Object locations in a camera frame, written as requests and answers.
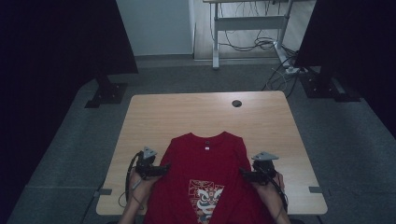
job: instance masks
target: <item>graphic print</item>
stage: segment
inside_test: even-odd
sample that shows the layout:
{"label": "graphic print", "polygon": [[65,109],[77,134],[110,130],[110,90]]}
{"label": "graphic print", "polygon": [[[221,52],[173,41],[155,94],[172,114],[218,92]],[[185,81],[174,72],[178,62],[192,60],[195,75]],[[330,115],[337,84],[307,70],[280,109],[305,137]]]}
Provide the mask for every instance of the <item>graphic print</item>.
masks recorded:
{"label": "graphic print", "polygon": [[223,189],[212,181],[190,180],[189,197],[198,223],[209,223]]}

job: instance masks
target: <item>desk leg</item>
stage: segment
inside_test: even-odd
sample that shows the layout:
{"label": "desk leg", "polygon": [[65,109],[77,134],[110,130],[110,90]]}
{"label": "desk leg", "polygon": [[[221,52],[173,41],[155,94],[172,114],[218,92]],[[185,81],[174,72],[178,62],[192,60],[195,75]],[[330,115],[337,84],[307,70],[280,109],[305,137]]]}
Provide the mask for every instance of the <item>desk leg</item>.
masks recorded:
{"label": "desk leg", "polygon": [[292,6],[293,6],[293,0],[289,0],[288,10],[286,11],[286,14],[283,18],[283,23],[282,23],[282,28],[280,29],[279,39],[277,40],[277,42],[275,42],[275,50],[276,50],[277,56],[279,57],[279,60],[282,63],[284,62],[283,63],[284,68],[289,68],[291,66],[290,62],[287,61],[288,54],[286,53],[285,50],[282,49],[282,44],[283,44],[283,39],[285,37],[286,28],[288,28],[288,22],[289,22]]}
{"label": "desk leg", "polygon": [[219,4],[215,3],[215,17],[213,20],[214,26],[214,40],[213,40],[213,69],[219,69],[219,28],[218,28],[218,20],[219,20]]}

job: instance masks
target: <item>t-shirt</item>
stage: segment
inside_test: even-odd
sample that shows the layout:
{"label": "t-shirt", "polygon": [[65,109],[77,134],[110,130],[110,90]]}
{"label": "t-shirt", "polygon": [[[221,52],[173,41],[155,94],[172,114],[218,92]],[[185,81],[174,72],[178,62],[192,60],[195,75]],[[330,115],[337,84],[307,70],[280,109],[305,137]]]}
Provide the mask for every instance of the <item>t-shirt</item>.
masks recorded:
{"label": "t-shirt", "polygon": [[146,224],[272,223],[257,191],[239,173],[251,170],[243,139],[187,133],[174,138],[161,165],[168,173],[148,200]]}

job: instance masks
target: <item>desk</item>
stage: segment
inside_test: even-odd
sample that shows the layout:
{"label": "desk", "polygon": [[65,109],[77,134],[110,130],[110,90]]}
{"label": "desk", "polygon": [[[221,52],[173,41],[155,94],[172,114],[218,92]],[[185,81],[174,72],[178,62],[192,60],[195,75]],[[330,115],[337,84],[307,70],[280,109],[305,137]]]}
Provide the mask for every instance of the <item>desk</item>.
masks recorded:
{"label": "desk", "polygon": [[283,16],[265,17],[233,17],[219,18],[219,4],[235,2],[254,2],[253,0],[203,0],[204,3],[215,4],[215,16],[213,18],[213,69],[219,69],[219,31],[234,30],[279,30],[279,38],[274,43],[277,56],[285,68],[290,66],[287,61],[287,53],[282,49],[283,38],[288,27],[291,7],[294,0],[289,0],[288,9]]}
{"label": "desk", "polygon": [[[239,100],[242,105],[234,107]],[[286,97],[281,91],[217,92],[136,95],[129,105],[96,207],[99,215],[120,215],[118,200],[124,192],[131,158],[144,146],[158,152],[155,165],[174,137],[194,133],[208,137],[223,131],[243,137],[249,158],[261,151],[275,154],[275,168],[284,176],[289,214],[327,212],[312,165],[297,130]]]}

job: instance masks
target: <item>floor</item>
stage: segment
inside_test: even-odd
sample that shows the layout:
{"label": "floor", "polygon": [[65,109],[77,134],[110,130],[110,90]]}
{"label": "floor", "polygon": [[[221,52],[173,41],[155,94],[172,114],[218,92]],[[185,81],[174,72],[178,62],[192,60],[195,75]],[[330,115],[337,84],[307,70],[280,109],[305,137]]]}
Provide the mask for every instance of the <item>floor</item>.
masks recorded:
{"label": "floor", "polygon": [[[279,65],[231,61],[215,71],[210,62],[152,60],[156,66],[150,66],[150,59],[137,62],[139,74],[110,76],[112,82],[128,83],[119,105],[84,108],[97,83],[93,80],[79,90],[8,224],[117,221],[118,216],[96,214],[95,192],[106,177],[134,95],[260,91]],[[287,88],[278,85],[290,96],[291,113],[329,207],[320,217],[293,217],[305,224],[395,223],[390,211],[396,206],[396,142],[370,106],[364,99],[337,103],[307,98],[299,81],[289,82]]]}

